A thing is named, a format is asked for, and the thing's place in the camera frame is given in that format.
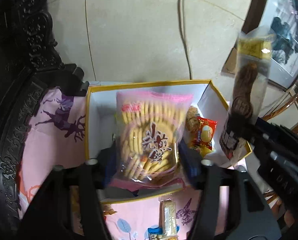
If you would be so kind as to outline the red yellow snack packet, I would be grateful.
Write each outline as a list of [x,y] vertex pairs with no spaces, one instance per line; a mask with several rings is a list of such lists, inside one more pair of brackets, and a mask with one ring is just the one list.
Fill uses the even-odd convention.
[[217,122],[214,120],[198,117],[199,128],[189,132],[189,148],[196,150],[202,157],[213,151],[212,139],[216,131]]

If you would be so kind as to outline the pink cookie packet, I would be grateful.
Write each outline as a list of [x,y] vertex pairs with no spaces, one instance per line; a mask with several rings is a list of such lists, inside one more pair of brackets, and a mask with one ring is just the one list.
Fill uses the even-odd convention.
[[118,165],[112,185],[135,191],[178,178],[178,144],[193,94],[130,90],[116,94]]

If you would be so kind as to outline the long dark snack bar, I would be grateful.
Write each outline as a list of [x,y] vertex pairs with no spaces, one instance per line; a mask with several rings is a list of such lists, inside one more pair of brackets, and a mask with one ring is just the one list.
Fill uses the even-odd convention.
[[231,165],[243,158],[249,125],[255,125],[265,97],[275,33],[260,26],[237,41],[235,80],[220,146]]

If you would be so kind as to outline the orange cake packet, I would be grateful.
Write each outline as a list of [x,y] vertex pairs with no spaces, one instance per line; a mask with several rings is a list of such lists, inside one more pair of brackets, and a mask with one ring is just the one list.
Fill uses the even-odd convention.
[[186,128],[189,132],[194,132],[199,128],[198,117],[200,114],[197,107],[190,106],[186,115]]

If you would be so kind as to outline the wooden chair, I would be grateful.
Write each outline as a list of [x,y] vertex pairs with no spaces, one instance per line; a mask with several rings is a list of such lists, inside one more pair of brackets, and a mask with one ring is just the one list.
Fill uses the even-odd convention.
[[[289,93],[269,86],[266,90],[265,99],[263,101],[259,117],[263,118],[265,115],[269,115],[275,109],[280,108],[280,105],[283,105],[283,102],[290,98],[291,96]],[[293,128],[298,123],[297,104],[293,103],[282,113],[280,113],[276,117],[269,119],[269,123],[271,122],[277,125],[285,126],[289,129]],[[272,190],[272,188],[263,180],[261,176],[259,176],[258,173],[256,174],[256,176],[258,176],[257,185],[262,193]],[[279,215],[279,212],[282,208],[282,201],[280,199],[275,200],[274,204],[270,204],[270,207],[273,208],[272,211],[274,213],[274,216],[280,218],[281,215]],[[295,223],[295,219],[293,218],[293,215],[290,211],[287,211],[283,215],[282,221],[286,224],[286,229],[289,229]]]

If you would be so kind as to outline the brown nut packet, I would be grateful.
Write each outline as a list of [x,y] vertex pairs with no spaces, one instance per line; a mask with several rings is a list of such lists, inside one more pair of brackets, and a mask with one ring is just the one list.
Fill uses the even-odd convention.
[[101,207],[103,209],[103,215],[104,216],[108,216],[108,215],[113,215],[115,213],[117,213],[117,211],[115,211],[110,204],[101,204]]

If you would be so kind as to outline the pink patterned tablecloth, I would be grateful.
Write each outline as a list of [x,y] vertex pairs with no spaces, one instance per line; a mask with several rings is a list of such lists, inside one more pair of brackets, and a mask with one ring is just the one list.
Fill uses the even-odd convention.
[[[76,167],[85,161],[86,156],[96,156],[99,149],[107,148],[111,145],[111,135],[105,133],[101,128],[101,133],[96,128],[96,122],[101,119],[112,128],[109,121],[113,121],[116,113],[116,92],[118,91],[155,91],[156,93],[171,94],[193,94],[193,105],[198,106],[199,113],[203,117],[218,121],[215,137],[220,135],[220,125],[224,124],[228,110],[228,102],[220,92],[209,83],[185,84],[174,86],[144,87],[140,85],[157,85],[158,83],[139,83],[102,86],[89,88],[90,99],[87,97],[65,96],[59,89],[51,89],[43,97],[38,113],[29,120],[29,131],[27,133],[21,167],[18,172],[20,179],[18,213],[23,219],[27,208],[31,204],[35,194],[41,187],[47,175],[54,165],[62,165],[65,168]],[[97,107],[113,106],[113,113],[101,113]],[[75,129],[84,128],[82,125],[73,125],[74,122],[84,115],[86,109],[89,111],[87,121],[91,121],[87,135],[82,138],[80,135],[74,139]],[[85,155],[85,139],[88,139],[89,153]],[[46,200],[55,202],[58,194],[56,190],[48,190],[46,197],[43,197],[40,204],[46,204]],[[117,208],[117,213],[106,216],[107,226],[114,239],[149,239],[147,229],[158,224],[158,197],[146,198],[134,202],[123,202],[112,204],[112,208]],[[50,227],[51,218],[55,218],[55,211],[50,209],[51,204],[46,204],[42,211],[30,217],[33,225],[38,225],[37,219],[45,214],[44,220]],[[123,232],[123,225],[118,222],[126,221],[130,225],[130,231]]]

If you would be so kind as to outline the yellow cardboard box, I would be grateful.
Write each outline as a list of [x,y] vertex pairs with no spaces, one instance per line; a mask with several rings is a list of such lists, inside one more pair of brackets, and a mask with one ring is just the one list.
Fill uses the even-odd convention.
[[86,156],[114,146],[109,180],[99,199],[105,204],[155,197],[183,189],[187,181],[178,150],[195,134],[187,115],[217,123],[206,159],[227,168],[219,140],[228,104],[211,80],[164,81],[91,86],[86,100]]

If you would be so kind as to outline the rice cracker bar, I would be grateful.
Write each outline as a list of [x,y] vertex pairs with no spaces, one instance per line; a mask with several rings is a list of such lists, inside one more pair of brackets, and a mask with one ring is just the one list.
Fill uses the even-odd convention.
[[160,199],[160,218],[163,239],[178,239],[176,203],[171,197]]

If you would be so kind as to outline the purple cartoon snack packet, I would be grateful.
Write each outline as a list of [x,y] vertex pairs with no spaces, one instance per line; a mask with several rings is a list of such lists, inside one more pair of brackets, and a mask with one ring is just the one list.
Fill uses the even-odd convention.
[[163,234],[163,229],[161,227],[156,227],[156,228],[148,228],[148,237],[149,240],[169,240],[169,239],[174,239],[174,237],[167,236]]

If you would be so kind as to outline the dark carved wooden furniture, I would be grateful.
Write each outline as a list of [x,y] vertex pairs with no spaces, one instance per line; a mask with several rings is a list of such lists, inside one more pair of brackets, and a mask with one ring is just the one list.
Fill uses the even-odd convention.
[[29,119],[51,88],[85,96],[89,83],[56,51],[47,0],[0,0],[0,239],[18,229],[19,181]]

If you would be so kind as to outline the framed lotus painting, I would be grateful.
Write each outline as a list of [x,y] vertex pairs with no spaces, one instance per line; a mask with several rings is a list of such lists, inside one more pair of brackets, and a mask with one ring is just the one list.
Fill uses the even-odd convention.
[[269,82],[288,89],[298,78],[298,0],[252,0],[242,32],[261,26],[275,34]]

